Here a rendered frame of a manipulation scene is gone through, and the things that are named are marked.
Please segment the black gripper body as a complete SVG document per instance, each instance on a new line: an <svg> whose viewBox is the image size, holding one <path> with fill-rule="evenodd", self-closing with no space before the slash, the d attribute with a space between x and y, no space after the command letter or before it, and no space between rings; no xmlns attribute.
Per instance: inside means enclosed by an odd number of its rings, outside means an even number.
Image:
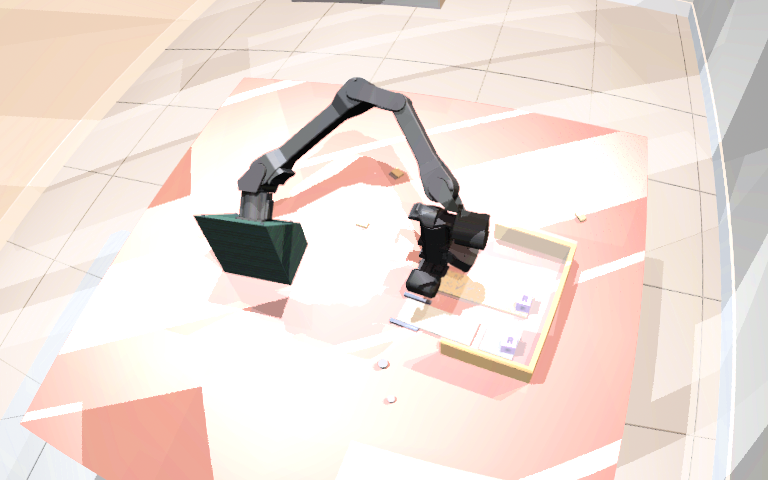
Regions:
<svg viewBox="0 0 768 480"><path fill-rule="evenodd" d="M419 257L425 259L421 269L413 269L406 281L408 292L426 296L435 297L441 283L441 278L445 266L441 266L443 252L446 253L450 245L451 237L446 242L433 245L425 242L420 236L418 245L422 246ZM435 275L436 274L436 275ZM438 276L439 275L439 276Z"/></svg>

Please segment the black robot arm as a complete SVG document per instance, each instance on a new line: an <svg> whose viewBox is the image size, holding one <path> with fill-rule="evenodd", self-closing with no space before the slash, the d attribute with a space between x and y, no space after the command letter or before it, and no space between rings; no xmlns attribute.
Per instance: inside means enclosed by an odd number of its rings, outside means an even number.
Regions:
<svg viewBox="0 0 768 480"><path fill-rule="evenodd" d="M235 219L254 222L273 221L274 200L279 184L295 175L295 162L321 142L343 121L359 116L372 107L392 111L413 151L426 196L441 206L415 203L408 216L420 222L422 239L433 245L446 242L441 266L468 273L488 237L489 214L466 210L460 185L437 155L410 98L402 93L376 87L361 77L350 78L335 94L332 103L281 147L255 159L237 181L241 193L240 213ZM271 193L269 193L271 192ZM455 212L456 214L449 213Z"/></svg>

